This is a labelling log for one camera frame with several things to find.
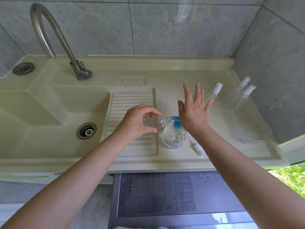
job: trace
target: blue pump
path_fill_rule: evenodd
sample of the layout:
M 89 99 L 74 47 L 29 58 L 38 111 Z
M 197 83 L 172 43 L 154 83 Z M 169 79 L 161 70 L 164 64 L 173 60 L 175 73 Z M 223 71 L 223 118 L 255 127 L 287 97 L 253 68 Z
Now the blue pump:
M 170 117 L 171 120 L 174 121 L 173 126 L 175 129 L 182 129 L 182 124 L 180 122 L 180 118 L 178 116 Z

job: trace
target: sink drain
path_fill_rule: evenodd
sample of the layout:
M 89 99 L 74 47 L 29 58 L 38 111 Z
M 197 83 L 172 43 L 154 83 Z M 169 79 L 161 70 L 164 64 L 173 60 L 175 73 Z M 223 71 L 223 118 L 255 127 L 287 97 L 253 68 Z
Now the sink drain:
M 77 130 L 77 137 L 82 140 L 86 140 L 92 137 L 96 132 L 96 126 L 94 123 L 85 123 L 81 125 Z

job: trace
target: left hand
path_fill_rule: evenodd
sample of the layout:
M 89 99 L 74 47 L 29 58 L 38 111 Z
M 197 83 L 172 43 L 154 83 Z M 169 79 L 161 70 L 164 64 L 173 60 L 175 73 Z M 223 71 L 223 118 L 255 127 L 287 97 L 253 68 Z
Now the left hand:
M 162 113 L 153 106 L 146 106 L 145 104 L 137 105 L 127 110 L 124 118 L 113 133 L 120 133 L 131 142 L 143 134 L 157 132 L 157 129 L 154 127 L 143 125 L 143 117 L 151 118 L 157 115 L 160 116 Z

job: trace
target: hand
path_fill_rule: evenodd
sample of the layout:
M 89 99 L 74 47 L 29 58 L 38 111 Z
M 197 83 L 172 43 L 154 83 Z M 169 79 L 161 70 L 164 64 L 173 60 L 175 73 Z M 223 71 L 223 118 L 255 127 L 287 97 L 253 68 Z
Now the hand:
M 194 101 L 192 93 L 186 83 L 183 84 L 185 103 L 178 100 L 179 118 L 182 126 L 191 135 L 200 133 L 205 128 L 209 128 L 209 110 L 213 100 L 209 100 L 204 107 L 204 90 L 200 90 L 200 83 L 196 84 Z
M 157 132 L 154 127 L 143 125 L 143 117 L 152 118 L 157 115 L 160 116 L 162 113 L 153 106 L 137 105 L 127 110 L 124 118 L 113 133 L 122 133 L 131 142 L 143 134 Z

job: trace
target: tiled wall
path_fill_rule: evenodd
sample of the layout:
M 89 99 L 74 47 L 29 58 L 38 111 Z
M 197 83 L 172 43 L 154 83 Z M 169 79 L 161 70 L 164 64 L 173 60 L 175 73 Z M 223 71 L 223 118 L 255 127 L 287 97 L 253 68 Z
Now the tiled wall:
M 234 54 L 278 143 L 305 133 L 305 0 L 266 0 Z
M 23 53 L 44 54 L 30 19 L 34 1 L 54 15 L 75 55 L 172 56 L 232 56 L 264 2 L 0 0 L 0 25 L 4 30 L 0 29 L 0 37 L 8 42 L 0 42 L 0 49 L 6 48 L 0 52 L 0 76 Z M 45 19 L 44 23 L 55 53 L 64 55 Z

